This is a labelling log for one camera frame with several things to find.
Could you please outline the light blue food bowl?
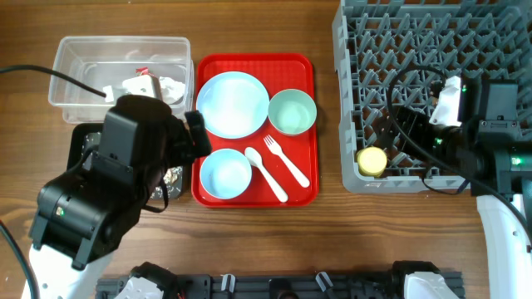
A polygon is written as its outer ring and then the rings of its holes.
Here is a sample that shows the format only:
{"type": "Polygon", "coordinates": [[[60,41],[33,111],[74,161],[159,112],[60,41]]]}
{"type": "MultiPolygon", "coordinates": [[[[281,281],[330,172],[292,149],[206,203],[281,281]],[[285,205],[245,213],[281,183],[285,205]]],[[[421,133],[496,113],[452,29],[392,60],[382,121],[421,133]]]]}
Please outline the light blue food bowl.
{"type": "Polygon", "coordinates": [[[236,149],[218,149],[207,156],[200,166],[202,187],[217,199],[237,198],[248,188],[251,179],[251,165],[236,149]]]}

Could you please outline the yellow plastic cup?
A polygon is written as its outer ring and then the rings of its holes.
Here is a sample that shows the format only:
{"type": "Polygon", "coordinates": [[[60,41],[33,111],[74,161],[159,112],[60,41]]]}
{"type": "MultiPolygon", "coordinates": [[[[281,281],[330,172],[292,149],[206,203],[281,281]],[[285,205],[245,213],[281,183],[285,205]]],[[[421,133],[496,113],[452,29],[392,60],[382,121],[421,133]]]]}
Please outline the yellow plastic cup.
{"type": "Polygon", "coordinates": [[[387,167],[387,155],[383,149],[371,146],[357,152],[360,174],[379,177],[387,167]]]}

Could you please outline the light blue plate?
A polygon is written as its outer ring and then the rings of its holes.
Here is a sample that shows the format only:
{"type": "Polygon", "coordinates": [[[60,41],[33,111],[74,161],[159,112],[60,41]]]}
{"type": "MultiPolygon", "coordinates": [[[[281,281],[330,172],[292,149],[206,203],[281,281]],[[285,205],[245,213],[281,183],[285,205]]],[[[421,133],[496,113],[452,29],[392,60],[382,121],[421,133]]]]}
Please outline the light blue plate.
{"type": "Polygon", "coordinates": [[[266,121],[270,97],[261,81],[241,71],[226,71],[200,88],[196,109],[205,128],[230,140],[253,134],[266,121]]]}

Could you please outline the white plastic spoon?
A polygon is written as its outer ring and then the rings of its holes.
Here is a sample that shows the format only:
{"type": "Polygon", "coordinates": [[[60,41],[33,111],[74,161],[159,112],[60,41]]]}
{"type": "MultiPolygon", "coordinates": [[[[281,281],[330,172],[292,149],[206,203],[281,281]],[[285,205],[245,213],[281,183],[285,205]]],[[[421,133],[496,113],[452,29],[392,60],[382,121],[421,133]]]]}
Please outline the white plastic spoon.
{"type": "Polygon", "coordinates": [[[261,154],[256,149],[252,147],[247,147],[244,150],[244,155],[248,159],[250,164],[256,167],[264,176],[269,187],[272,189],[273,193],[277,197],[278,201],[281,203],[286,203],[288,201],[288,195],[279,185],[279,183],[273,178],[273,176],[265,169],[261,154]]]}

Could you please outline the white plastic fork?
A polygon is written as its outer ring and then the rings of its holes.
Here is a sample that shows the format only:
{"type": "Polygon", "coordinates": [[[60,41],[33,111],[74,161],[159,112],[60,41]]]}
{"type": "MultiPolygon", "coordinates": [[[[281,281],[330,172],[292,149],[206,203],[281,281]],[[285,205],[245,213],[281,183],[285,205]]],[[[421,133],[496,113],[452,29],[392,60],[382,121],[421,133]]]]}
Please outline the white plastic fork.
{"type": "Polygon", "coordinates": [[[266,135],[264,142],[270,152],[277,155],[284,162],[290,173],[302,187],[307,188],[310,186],[310,181],[307,176],[285,155],[282,147],[271,135],[266,135]]]}

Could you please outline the red snack wrapper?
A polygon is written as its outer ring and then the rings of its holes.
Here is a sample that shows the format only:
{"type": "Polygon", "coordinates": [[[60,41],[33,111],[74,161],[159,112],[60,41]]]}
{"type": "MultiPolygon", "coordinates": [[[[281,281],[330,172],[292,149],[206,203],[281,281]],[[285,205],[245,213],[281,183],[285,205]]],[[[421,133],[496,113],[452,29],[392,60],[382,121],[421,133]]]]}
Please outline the red snack wrapper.
{"type": "Polygon", "coordinates": [[[136,73],[136,75],[138,75],[138,76],[155,76],[154,74],[152,74],[152,73],[150,72],[149,68],[146,67],[146,66],[145,66],[145,67],[141,67],[141,68],[137,68],[137,69],[135,70],[135,73],[136,73]]]}

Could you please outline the mint green bowl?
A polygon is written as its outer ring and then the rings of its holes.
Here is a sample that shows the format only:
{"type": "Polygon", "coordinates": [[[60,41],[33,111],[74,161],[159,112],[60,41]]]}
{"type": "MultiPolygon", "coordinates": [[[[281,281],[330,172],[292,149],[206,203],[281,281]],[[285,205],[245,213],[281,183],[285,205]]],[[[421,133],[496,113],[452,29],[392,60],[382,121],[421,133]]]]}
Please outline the mint green bowl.
{"type": "Polygon", "coordinates": [[[268,105],[268,119],[280,133],[301,135],[310,130],[317,119],[314,99],[304,91],[286,89],[275,94],[268,105]]]}

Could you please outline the white napkin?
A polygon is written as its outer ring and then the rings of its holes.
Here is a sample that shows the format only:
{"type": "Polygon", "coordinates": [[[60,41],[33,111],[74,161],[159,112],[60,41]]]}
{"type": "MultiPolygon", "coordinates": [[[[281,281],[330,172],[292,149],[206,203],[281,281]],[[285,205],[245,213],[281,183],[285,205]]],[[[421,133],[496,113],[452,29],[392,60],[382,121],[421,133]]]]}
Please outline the white napkin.
{"type": "Polygon", "coordinates": [[[185,83],[170,77],[159,78],[163,101],[168,105],[179,103],[185,94],[185,83]]]}

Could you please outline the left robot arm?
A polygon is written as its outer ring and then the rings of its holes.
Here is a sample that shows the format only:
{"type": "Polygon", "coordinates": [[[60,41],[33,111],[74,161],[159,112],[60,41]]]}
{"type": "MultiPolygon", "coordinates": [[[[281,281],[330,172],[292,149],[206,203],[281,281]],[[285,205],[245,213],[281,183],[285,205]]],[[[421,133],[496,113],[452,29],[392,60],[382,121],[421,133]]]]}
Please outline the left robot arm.
{"type": "Polygon", "coordinates": [[[148,202],[165,187],[167,170],[211,151],[198,111],[181,120],[162,100],[120,97],[106,113],[99,143],[37,196],[23,297],[89,296],[141,212],[158,212],[148,202]]]}

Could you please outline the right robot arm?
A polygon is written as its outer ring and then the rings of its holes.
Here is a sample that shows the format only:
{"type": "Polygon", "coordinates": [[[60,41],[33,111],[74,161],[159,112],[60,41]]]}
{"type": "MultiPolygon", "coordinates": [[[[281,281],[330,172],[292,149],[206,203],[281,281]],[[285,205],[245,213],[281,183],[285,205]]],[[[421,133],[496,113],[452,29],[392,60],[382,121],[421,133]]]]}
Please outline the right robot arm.
{"type": "Polygon", "coordinates": [[[529,298],[531,143],[519,137],[518,84],[454,76],[431,90],[431,115],[398,106],[377,120],[379,145],[461,172],[485,232],[491,297],[529,298]]]}

